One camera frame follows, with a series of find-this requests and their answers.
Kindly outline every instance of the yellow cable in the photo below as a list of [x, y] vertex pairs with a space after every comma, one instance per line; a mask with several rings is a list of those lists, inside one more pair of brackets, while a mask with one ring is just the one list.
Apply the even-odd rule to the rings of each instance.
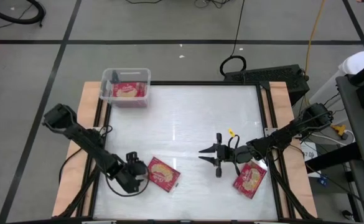
[[[320, 15], [321, 15], [321, 12], [323, 11], [323, 8], [324, 8], [324, 3], [325, 3], [325, 0], [322, 0], [320, 10], [317, 13], [316, 21], [314, 22], [314, 26], [313, 26], [313, 29], [312, 29], [312, 34], [310, 35], [309, 44], [307, 45], [306, 63], [305, 63], [305, 75], [306, 76], [308, 76], [307, 75], [307, 68], [309, 67], [310, 47], [312, 45], [313, 36], [314, 36], [314, 34], [316, 32], [317, 23], [319, 23]], [[306, 106], [309, 105], [309, 101], [306, 99], [306, 95], [304, 95], [304, 100], [305, 100]]]

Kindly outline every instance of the snack package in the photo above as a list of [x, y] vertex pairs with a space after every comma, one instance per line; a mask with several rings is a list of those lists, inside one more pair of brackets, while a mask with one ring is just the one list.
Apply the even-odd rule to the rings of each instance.
[[113, 84], [114, 97], [144, 97], [146, 84], [141, 82], [125, 82]]
[[166, 192], [170, 192], [180, 176], [180, 172], [155, 157], [152, 158], [148, 168], [150, 172], [149, 179]]
[[233, 186], [239, 192], [252, 199], [266, 172], [266, 170], [253, 161], [249, 161], [243, 167], [240, 176], [237, 177]]

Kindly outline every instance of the white table surface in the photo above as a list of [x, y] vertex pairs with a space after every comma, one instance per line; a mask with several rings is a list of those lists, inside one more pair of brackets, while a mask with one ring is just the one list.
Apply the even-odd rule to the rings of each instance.
[[[223, 163], [222, 178], [216, 178], [214, 166], [198, 158], [199, 150], [216, 142], [216, 133], [227, 144], [229, 128], [240, 135], [240, 145], [263, 137], [255, 86], [151, 86], [149, 94], [147, 108], [111, 110], [114, 130], [106, 150], [122, 159], [136, 151], [147, 165], [155, 156], [181, 173], [179, 184], [167, 193], [150, 182], [141, 195], [119, 197], [101, 176], [95, 218], [277, 220], [269, 172], [249, 199], [233, 188], [232, 163]], [[125, 194], [115, 180], [111, 185]]]

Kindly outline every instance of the black floor stripe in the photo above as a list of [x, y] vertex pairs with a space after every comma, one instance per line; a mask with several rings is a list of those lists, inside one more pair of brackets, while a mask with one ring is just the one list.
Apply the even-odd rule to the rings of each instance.
[[342, 0], [342, 2], [345, 5], [345, 8], [349, 14], [349, 17], [352, 20], [353, 26], [355, 26], [356, 32], [357, 32], [360, 40], [363, 42], [363, 46], [364, 46], [364, 32], [363, 32], [362, 28], [360, 27], [360, 24], [357, 21], [355, 13], [353, 12], [353, 9], [350, 6], [348, 0]]
[[[0, 40], [0, 44], [63, 44], [63, 40]], [[308, 40], [237, 40], [247, 45], [307, 45]], [[234, 40], [67, 40], [73, 45], [234, 44]], [[312, 45], [362, 45], [361, 40], [313, 40]]]
[[46, 84], [44, 94], [42, 95], [42, 99], [39, 103], [38, 111], [35, 115], [34, 122], [32, 123], [31, 130], [29, 132], [26, 144], [24, 146], [24, 150], [21, 154], [20, 161], [17, 165], [16, 173], [14, 174], [12, 183], [10, 185], [9, 191], [7, 192], [4, 204], [2, 206], [2, 210], [0, 212], [0, 224], [6, 223], [7, 217], [9, 215], [10, 209], [12, 207], [14, 197], [16, 196], [17, 189], [19, 188], [19, 184], [24, 172], [24, 169], [26, 168], [27, 160], [30, 155], [32, 145], [34, 143], [35, 136], [37, 134], [40, 121], [42, 119], [42, 116], [44, 114], [44, 110], [50, 95], [50, 91], [52, 90], [53, 83], [57, 74], [58, 67], [60, 66], [60, 63], [63, 58], [64, 50], [67, 45], [67, 40], [70, 37], [72, 27], [75, 22], [75, 18], [78, 14], [79, 7], [81, 5], [81, 0], [77, 0], [74, 6], [74, 10], [72, 12], [70, 21], [68, 22], [67, 29], [65, 31], [62, 44], [60, 46], [60, 49], [58, 50], [55, 62], [53, 64], [52, 72], [50, 73], [48, 82]]

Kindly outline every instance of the wooden board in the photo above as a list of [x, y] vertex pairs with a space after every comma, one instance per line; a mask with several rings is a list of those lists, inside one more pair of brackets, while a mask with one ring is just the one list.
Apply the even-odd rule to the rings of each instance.
[[[287, 125], [290, 120], [294, 119], [289, 101], [287, 86], [284, 82], [271, 82], [270, 86], [278, 127], [282, 128], [283, 126]], [[93, 126], [99, 89], [100, 82], [86, 82], [83, 88], [77, 116], [78, 122], [86, 128]], [[263, 97], [266, 117], [270, 117], [266, 94], [264, 91]], [[268, 124], [271, 124], [270, 118], [267, 118], [266, 121]], [[301, 148], [299, 141], [297, 140], [293, 140], [292, 145]], [[71, 142], [70, 147], [68, 148], [67, 157], [78, 149], [79, 147], [75, 143]], [[307, 211], [316, 217], [317, 212], [315, 209], [313, 195], [310, 189], [309, 179], [307, 177], [302, 154], [297, 149], [289, 147], [284, 151], [284, 158], [286, 161], [286, 169], [291, 190], [294, 192], [301, 204], [307, 209]], [[62, 181], [57, 192], [53, 216], [62, 213], [79, 191], [82, 183], [85, 162], [86, 153], [81, 152], [71, 159], [64, 167]], [[283, 215], [284, 217], [288, 217], [286, 196], [281, 188], [279, 188], [279, 192], [281, 195]], [[90, 196], [91, 190], [86, 194], [87, 200], [85, 201], [85, 209], [83, 212], [84, 215], [87, 214]]]

